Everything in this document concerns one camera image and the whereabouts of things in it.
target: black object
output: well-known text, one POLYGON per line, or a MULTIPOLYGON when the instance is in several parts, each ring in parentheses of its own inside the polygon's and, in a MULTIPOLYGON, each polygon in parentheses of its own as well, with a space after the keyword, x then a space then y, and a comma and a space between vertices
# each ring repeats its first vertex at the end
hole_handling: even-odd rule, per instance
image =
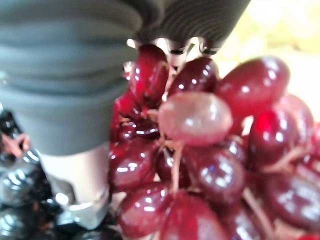
POLYGON ((32 204, 49 194, 45 180, 40 166, 18 162, 0 177, 0 202, 11 207, 32 204))
POLYGON ((32 207, 7 208, 0 212, 0 239, 29 239, 37 225, 37 212, 32 207))
POLYGON ((77 233, 72 240, 122 240, 121 235, 111 229, 99 229, 77 233))

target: grape stem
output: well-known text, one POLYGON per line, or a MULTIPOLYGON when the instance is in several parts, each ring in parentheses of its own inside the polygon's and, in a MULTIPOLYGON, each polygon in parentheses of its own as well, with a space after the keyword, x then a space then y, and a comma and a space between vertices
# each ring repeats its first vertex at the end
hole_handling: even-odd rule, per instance
POLYGON ((300 158, 305 156, 309 151, 311 150, 310 145, 308 146, 296 146, 291 151, 289 151, 287 154, 285 154, 282 158, 280 158, 279 161, 277 161, 275 164, 270 166, 265 166, 261 169, 261 172, 263 173, 276 173, 284 170, 288 165, 300 158))
POLYGON ((175 194, 179 190, 179 168, 184 144, 182 142, 174 143, 173 165, 171 168, 172 186, 171 191, 175 194))
POLYGON ((303 229, 295 228, 280 219, 274 220, 275 234, 279 239, 297 240, 307 232, 303 229))
POLYGON ((4 146, 4 150, 7 153, 15 155, 15 157, 20 158, 23 155, 23 151, 20 149, 19 145, 22 143, 23 150, 29 150, 30 141, 29 137, 26 134, 20 134, 16 139, 12 139, 6 134, 1 134, 2 143, 4 146))
POLYGON ((261 223, 263 231, 268 240, 278 240, 275 236, 274 228, 272 223, 270 222, 268 216, 266 215, 265 211, 261 208, 257 200, 255 199, 253 193, 250 191, 249 188, 245 188, 242 195, 243 199, 247 202, 250 206, 251 210, 254 212, 256 217, 261 223))

